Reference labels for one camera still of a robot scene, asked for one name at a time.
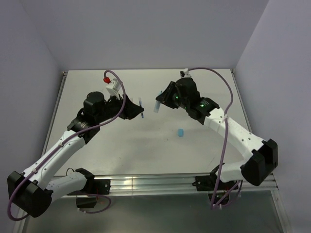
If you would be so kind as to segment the blue highlighter pen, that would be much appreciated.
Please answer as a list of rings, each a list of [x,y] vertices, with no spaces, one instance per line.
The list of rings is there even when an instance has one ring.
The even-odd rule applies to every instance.
[[[155,112],[155,113],[158,113],[158,112],[159,112],[160,106],[161,106],[160,101],[156,101],[156,102],[155,102],[155,106],[154,106],[154,112]]]

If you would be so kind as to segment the blue thin pen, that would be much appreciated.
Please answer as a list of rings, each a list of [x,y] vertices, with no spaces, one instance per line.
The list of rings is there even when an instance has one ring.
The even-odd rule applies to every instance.
[[[144,108],[142,106],[142,99],[141,99],[141,97],[138,98],[138,103],[139,103],[140,108],[142,109],[142,112],[140,113],[141,114],[141,118],[144,119]]]

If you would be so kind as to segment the blue pen cap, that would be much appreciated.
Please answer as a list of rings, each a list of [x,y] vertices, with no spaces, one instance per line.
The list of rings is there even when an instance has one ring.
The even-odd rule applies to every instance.
[[[183,135],[184,135],[184,130],[183,130],[183,129],[178,129],[178,130],[177,130],[177,135],[178,135],[178,137],[183,137]]]

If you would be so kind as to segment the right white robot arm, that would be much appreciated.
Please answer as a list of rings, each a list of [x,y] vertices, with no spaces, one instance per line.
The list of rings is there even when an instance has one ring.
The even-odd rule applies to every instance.
[[[212,99],[200,96],[192,78],[170,82],[156,100],[172,109],[185,109],[192,119],[227,138],[227,142],[242,155],[241,161],[225,163],[221,169],[214,171],[210,183],[215,189],[223,188],[227,182],[241,179],[259,186],[277,167],[277,143],[252,134],[228,117]]]

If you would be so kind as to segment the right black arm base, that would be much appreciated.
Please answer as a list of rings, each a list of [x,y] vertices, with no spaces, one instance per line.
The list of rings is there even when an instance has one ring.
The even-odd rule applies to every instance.
[[[213,191],[216,185],[217,176],[216,175],[202,175],[195,176],[195,181],[192,183],[192,186],[196,187],[196,191]],[[227,191],[231,189],[237,182],[222,182],[219,181],[217,191]]]

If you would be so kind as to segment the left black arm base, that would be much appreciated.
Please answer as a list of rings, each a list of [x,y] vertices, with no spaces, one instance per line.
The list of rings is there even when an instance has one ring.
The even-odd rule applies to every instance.
[[[110,183],[109,179],[95,179],[91,188],[78,191],[78,196],[85,195],[86,198],[76,198],[76,207],[86,213],[99,213],[107,210],[111,205],[111,199],[107,196],[110,192]],[[87,210],[94,209],[98,205],[103,205],[104,208],[97,211]]]

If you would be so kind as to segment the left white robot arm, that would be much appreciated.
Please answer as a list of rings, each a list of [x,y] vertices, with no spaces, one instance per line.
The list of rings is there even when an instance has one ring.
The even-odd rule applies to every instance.
[[[57,199],[67,194],[97,196],[95,176],[84,168],[54,180],[55,173],[78,150],[84,147],[99,131],[116,118],[131,120],[144,108],[134,104],[127,95],[111,96],[105,100],[103,93],[91,92],[83,107],[68,125],[61,138],[32,166],[22,173],[12,172],[7,178],[9,202],[7,214],[13,221],[11,206],[15,204],[27,216],[38,217]]]

